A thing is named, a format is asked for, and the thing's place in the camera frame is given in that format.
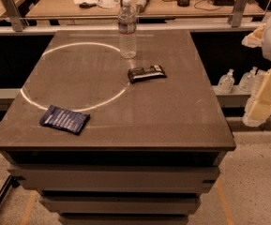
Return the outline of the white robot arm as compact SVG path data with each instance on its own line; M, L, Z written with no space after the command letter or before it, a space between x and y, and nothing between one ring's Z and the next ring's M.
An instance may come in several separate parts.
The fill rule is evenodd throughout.
M261 47L263 57L271 61L271 16L266 24L259 26L242 40L244 46ZM271 116L271 68L258 73L245 107L243 123L258 127Z

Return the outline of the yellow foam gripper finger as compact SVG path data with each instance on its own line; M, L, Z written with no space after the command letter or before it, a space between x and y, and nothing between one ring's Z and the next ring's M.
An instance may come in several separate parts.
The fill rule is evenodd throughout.
M253 32L249 33L242 40L242 44L246 47L256 48L261 47L263 42L263 30L265 25L261 25L256 28Z
M243 123L247 127L258 127L271 116L271 68L259 70L251 95L245 107Z

